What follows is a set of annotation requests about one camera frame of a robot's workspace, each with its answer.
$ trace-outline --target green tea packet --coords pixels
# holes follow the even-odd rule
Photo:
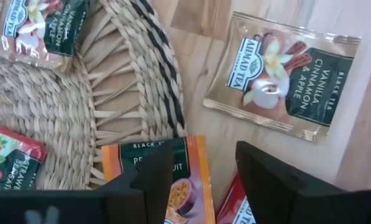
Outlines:
[[[360,38],[235,12],[204,105],[308,141],[329,130]]]
[[[0,56],[65,72],[89,0],[0,0]]]

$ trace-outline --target red tea packet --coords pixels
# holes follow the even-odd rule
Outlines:
[[[256,224],[239,173],[232,181],[216,220],[217,224]]]
[[[0,190],[32,189],[44,159],[41,143],[0,127]]]

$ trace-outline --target wicker tray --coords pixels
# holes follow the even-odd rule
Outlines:
[[[186,135],[177,61],[150,4],[97,0],[84,27],[69,75],[0,59],[0,125],[47,147],[38,189],[104,184],[99,146]]]

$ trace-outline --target ahmad tea logo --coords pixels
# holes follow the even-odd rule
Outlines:
[[[255,224],[255,219],[249,202],[247,201],[247,197],[243,199],[232,224]]]
[[[28,11],[25,7],[25,0],[12,0],[4,23],[3,35],[15,37],[17,29],[25,23],[27,18]]]
[[[246,90],[249,81],[256,79],[263,71],[263,57],[259,54],[261,42],[243,38],[237,53],[234,68],[229,77],[228,86],[237,90]]]

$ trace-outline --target ahmad tea packet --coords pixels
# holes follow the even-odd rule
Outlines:
[[[169,141],[172,142],[174,156],[173,184],[165,223],[214,224],[205,138],[188,136]],[[153,154],[164,142],[103,146],[103,167],[106,181],[111,181],[143,158]]]
[[[45,148],[0,127],[0,190],[29,190],[45,159]]]
[[[224,202],[219,209],[217,224],[256,224],[239,172],[236,173]]]
[[[0,56],[65,72],[89,0],[0,0]]]
[[[204,105],[309,141],[322,139],[359,42],[235,12]]]

